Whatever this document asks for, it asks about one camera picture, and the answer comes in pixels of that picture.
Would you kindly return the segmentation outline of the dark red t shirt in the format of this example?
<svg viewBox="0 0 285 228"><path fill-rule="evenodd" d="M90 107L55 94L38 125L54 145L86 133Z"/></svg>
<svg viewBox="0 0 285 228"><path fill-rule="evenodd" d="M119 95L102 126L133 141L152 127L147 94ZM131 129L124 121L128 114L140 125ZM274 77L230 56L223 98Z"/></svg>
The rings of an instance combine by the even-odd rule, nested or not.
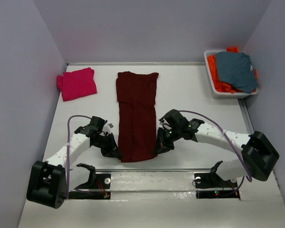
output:
<svg viewBox="0 0 285 228"><path fill-rule="evenodd" d="M157 140L155 98L158 76L158 73L118 73L116 93L121 162L141 162L157 157L152 152Z"/></svg>

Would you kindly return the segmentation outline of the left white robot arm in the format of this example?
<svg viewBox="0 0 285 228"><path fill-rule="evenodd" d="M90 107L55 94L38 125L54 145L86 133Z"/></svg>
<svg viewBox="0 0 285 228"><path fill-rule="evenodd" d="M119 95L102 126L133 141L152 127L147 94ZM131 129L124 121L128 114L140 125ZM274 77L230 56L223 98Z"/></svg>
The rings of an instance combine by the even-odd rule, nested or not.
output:
<svg viewBox="0 0 285 228"><path fill-rule="evenodd" d="M110 128L90 124L80 126L67 143L46 161L36 161L31 168L27 195L32 201L58 209L68 198L69 192L83 185L90 188L96 181L96 170L92 165L71 165L90 147L97 147L104 157L122 158Z"/></svg>

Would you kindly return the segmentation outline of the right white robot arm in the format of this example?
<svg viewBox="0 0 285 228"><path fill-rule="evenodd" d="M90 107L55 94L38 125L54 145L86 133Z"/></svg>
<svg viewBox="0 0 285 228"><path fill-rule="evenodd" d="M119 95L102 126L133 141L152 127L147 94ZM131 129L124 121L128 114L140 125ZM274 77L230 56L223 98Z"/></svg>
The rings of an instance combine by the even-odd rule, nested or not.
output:
<svg viewBox="0 0 285 228"><path fill-rule="evenodd" d="M154 155L174 150L174 142L179 139L213 145L236 155L236 159L218 161L211 168L209 181L214 186L240 177L249 182L253 179L267 181L280 158L268 138L259 131L253 134L235 133L195 118L190 121L186 118L167 120L166 124L168 129L160 127L157 131L152 151Z"/></svg>

